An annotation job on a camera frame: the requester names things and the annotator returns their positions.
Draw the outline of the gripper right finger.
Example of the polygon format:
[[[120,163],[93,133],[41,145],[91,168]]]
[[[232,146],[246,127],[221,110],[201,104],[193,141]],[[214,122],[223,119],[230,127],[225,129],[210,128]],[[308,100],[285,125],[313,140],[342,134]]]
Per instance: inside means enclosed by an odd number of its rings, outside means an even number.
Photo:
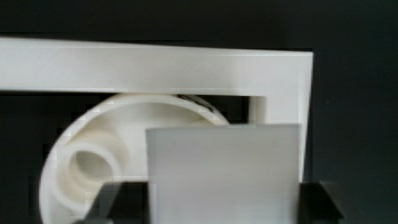
[[[344,212],[320,182],[301,184],[299,224],[340,224]]]

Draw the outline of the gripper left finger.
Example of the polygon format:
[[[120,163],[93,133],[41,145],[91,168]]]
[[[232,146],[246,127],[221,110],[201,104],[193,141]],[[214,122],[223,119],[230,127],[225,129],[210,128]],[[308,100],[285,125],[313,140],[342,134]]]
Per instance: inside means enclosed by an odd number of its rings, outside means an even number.
[[[148,183],[105,183],[86,217],[73,224],[150,224]]]

